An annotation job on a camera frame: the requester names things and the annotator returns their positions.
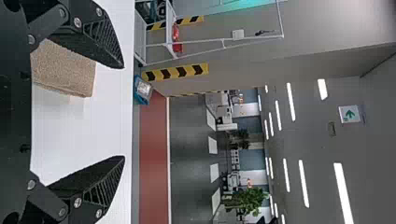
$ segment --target green plant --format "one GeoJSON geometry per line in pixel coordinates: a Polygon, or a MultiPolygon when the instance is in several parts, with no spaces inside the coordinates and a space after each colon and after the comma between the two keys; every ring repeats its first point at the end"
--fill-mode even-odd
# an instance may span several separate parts
{"type": "Polygon", "coordinates": [[[260,188],[247,189],[245,191],[238,191],[230,200],[224,200],[225,208],[232,210],[241,208],[245,211],[244,215],[253,213],[257,217],[260,213],[259,207],[262,206],[262,201],[268,199],[270,194],[260,188]]]}
{"type": "Polygon", "coordinates": [[[241,147],[242,149],[248,149],[250,143],[247,140],[242,140],[242,142],[238,143],[238,146],[241,147]]]}

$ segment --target ceiling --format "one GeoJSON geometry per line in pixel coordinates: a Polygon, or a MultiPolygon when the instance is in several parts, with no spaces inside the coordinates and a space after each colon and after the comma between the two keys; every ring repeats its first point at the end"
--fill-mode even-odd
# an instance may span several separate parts
{"type": "Polygon", "coordinates": [[[161,94],[170,96],[202,91],[250,89],[267,83],[296,80],[354,77],[367,73],[395,52],[396,46],[386,45],[256,63],[210,63],[208,76],[171,79],[153,82],[153,85],[161,94]]]}

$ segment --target hazard tape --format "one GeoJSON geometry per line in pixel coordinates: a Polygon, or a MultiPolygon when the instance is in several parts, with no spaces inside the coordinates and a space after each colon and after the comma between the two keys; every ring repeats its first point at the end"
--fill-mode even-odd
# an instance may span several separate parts
{"type": "MultiPolygon", "coordinates": [[[[193,16],[193,17],[186,17],[182,19],[176,20],[177,25],[191,25],[195,24],[198,22],[203,22],[204,21],[204,16],[193,16]]],[[[148,27],[146,28],[147,31],[156,31],[156,30],[162,30],[165,29],[166,27],[166,21],[157,21],[152,24],[149,24],[148,27]]]]}
{"type": "Polygon", "coordinates": [[[180,95],[171,95],[169,97],[175,98],[175,97],[184,97],[184,96],[194,96],[194,95],[205,95],[208,93],[221,93],[224,91],[202,91],[202,92],[193,92],[193,93],[187,93],[187,94],[180,94],[180,95]]]}
{"type": "Polygon", "coordinates": [[[146,81],[161,81],[171,78],[195,77],[208,74],[208,63],[196,63],[190,65],[181,65],[178,67],[145,71],[142,73],[142,78],[146,81]]]}

